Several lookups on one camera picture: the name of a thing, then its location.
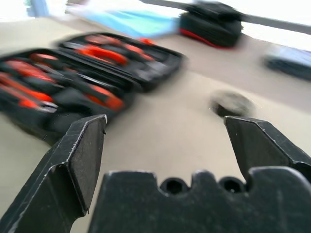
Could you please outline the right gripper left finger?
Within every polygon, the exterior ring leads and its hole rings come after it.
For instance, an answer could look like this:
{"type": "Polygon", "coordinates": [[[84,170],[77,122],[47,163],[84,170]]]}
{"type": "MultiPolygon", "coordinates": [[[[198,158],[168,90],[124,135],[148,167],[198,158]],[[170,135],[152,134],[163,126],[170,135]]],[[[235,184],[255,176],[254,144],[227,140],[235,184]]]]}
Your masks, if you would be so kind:
{"type": "Polygon", "coordinates": [[[105,115],[74,122],[43,156],[0,219],[2,233],[69,233],[93,199],[104,143],[105,115]]]}

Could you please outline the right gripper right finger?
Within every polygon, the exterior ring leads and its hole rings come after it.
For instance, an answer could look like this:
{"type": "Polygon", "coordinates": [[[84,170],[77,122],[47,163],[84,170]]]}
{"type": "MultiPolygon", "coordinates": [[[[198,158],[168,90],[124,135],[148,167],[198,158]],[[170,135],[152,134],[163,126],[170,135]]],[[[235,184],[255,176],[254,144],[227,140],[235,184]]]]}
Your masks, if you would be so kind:
{"type": "Polygon", "coordinates": [[[244,177],[253,167],[287,166],[311,180],[311,157],[270,122],[226,116],[224,125],[244,177]]]}

